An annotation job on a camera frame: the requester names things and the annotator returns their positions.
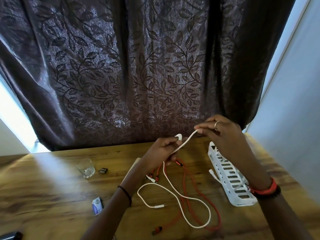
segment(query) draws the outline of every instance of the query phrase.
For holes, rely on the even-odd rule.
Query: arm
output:
[[[239,125],[217,114],[194,128],[213,141],[220,153],[246,177],[250,187],[256,190],[270,187],[270,176],[254,156]],[[282,194],[258,202],[275,239],[312,239]]]
[[[146,174],[168,158],[176,159],[176,153],[170,154],[181,143],[177,137],[159,138],[129,171],[121,186],[132,196]],[[124,191],[118,188],[81,240],[112,239],[129,204]]]

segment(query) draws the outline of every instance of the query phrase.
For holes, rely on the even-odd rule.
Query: wooden table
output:
[[[282,187],[284,197],[304,222],[311,234],[320,238],[320,208],[300,185],[250,138],[257,157],[270,175]],[[90,149],[37,153],[26,155],[0,170],[0,235],[19,230],[24,240],[79,239],[92,224],[95,216],[91,202],[101,197],[104,204],[112,197],[137,157],[152,143],[118,145]],[[150,205],[165,204],[161,209],[146,207],[134,195],[132,207],[122,218],[115,234],[121,239],[273,239],[258,204],[249,207],[232,206],[221,185],[208,173],[212,167],[207,156],[209,140],[194,138],[179,152],[194,175],[198,188],[216,205],[222,218],[222,230],[210,233],[191,228],[184,219],[170,229],[152,236],[151,231],[169,222],[180,211],[170,193],[155,186],[141,190]],[[83,179],[76,169],[79,159],[90,158],[95,168],[108,168],[105,175],[97,172]],[[176,189],[182,191],[183,170],[171,164],[167,173]],[[162,172],[159,183],[170,188]],[[190,179],[187,192],[198,197]],[[206,222],[207,209],[192,202],[199,218]],[[211,223],[217,224],[212,207]],[[186,213],[193,224],[196,222]]]

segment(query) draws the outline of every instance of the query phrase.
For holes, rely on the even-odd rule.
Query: dark purple curtain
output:
[[[0,72],[50,150],[243,128],[293,3],[0,0]]]

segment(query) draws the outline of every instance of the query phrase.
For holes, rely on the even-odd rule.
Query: red bracelet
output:
[[[260,191],[260,190],[256,190],[256,189],[253,189],[250,187],[251,192],[256,193],[258,195],[270,195],[270,194],[274,193],[276,191],[278,185],[273,177],[271,179],[272,179],[272,184],[269,189]]]

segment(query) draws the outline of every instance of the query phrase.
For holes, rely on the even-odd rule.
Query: silver ring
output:
[[[215,129],[215,130],[217,130],[216,125],[217,125],[218,122],[220,122],[220,121],[217,121],[217,122],[214,124],[214,129]]]

